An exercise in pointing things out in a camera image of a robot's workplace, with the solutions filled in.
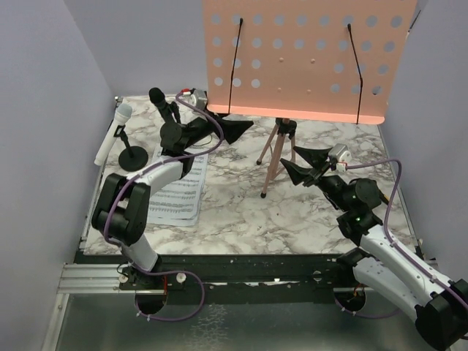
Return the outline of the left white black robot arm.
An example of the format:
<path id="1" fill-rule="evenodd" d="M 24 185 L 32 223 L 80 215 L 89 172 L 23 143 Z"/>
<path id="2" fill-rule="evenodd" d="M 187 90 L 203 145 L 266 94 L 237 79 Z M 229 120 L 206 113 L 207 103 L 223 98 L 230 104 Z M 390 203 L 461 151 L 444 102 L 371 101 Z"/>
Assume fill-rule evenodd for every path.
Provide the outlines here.
<path id="1" fill-rule="evenodd" d="M 212 133 L 217 134 L 221 142 L 232 144 L 253 124 L 248 120 L 231 121 L 211 116 L 196 118 L 188 124 L 169 119 L 160 129 L 162 150 L 155 163 L 126 176 L 112 173 L 105 179 L 91 226 L 133 262 L 137 269 L 136 280 L 143 287 L 154 288 L 162 278 L 162 259 L 144 234 L 150 198 L 185 177 L 192 169 L 195 157 L 216 149 L 212 147 L 192 154 L 188 148 Z"/>

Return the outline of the white microphone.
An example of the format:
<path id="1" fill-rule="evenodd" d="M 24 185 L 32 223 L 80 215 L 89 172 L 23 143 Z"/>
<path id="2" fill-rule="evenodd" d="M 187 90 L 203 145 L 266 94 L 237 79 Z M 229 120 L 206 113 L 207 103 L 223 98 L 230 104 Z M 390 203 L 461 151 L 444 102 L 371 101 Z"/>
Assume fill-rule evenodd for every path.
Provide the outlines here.
<path id="1" fill-rule="evenodd" d="M 105 163 L 110 150 L 114 146 L 116 140 L 120 138 L 121 132 L 128 120 L 132 116 L 132 107 L 128 104 L 121 103 L 115 111 L 113 120 L 107 130 L 104 140 L 95 156 L 94 164 L 97 166 L 103 166 Z"/>

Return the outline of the black round mic stand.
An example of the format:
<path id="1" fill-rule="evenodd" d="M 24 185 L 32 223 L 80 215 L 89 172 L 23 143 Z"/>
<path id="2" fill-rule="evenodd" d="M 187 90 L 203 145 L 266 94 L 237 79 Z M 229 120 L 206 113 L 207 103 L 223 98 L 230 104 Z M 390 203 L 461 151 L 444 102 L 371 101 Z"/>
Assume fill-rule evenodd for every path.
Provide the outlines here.
<path id="1" fill-rule="evenodd" d="M 114 134 L 116 137 L 121 139 L 125 146 L 125 149 L 119 155 L 118 163 L 123 170 L 127 172 L 135 172 L 146 166 L 148 162 L 148 153 L 140 146 L 131 146 L 128 135 L 124 129 L 125 126 L 118 126 Z"/>

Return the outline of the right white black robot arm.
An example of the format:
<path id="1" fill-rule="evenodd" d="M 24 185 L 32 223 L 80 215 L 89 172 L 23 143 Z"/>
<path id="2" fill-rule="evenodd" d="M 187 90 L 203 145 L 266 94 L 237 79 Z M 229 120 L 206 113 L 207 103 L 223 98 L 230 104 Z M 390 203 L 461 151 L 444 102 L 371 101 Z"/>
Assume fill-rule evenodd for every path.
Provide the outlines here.
<path id="1" fill-rule="evenodd" d="M 291 181 L 317 187 L 342 212 L 337 219 L 341 234 L 356 246 L 340 257 L 337 280 L 345 286 L 359 282 L 377 291 L 407 315 L 436 350 L 466 339 L 467 282 L 454 281 L 431 267 L 390 232 L 386 216 L 374 213 L 382 204 L 391 207 L 395 192 L 385 196 L 370 178 L 346 182 L 338 174 L 352 169 L 350 152 L 343 144 L 294 150 L 309 166 L 282 159 Z"/>

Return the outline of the pink music stand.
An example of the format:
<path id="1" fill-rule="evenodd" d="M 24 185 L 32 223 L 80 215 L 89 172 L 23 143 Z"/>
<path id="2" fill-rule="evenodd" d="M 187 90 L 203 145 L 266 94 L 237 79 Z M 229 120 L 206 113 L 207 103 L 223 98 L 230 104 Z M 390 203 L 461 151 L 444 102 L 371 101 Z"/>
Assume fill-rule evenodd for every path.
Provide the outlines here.
<path id="1" fill-rule="evenodd" d="M 216 113 L 379 125 L 414 1 L 204 1 Z"/>

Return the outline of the black microphone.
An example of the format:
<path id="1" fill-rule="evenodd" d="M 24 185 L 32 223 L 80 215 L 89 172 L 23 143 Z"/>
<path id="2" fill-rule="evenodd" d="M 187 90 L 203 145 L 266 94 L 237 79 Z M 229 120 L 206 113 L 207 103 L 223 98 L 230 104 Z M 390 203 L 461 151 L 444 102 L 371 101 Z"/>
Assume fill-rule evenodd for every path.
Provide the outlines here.
<path id="1" fill-rule="evenodd" d="M 165 94 L 159 88 L 151 88 L 148 92 L 148 96 L 165 123 L 176 123 L 170 112 L 169 103 L 165 99 Z"/>

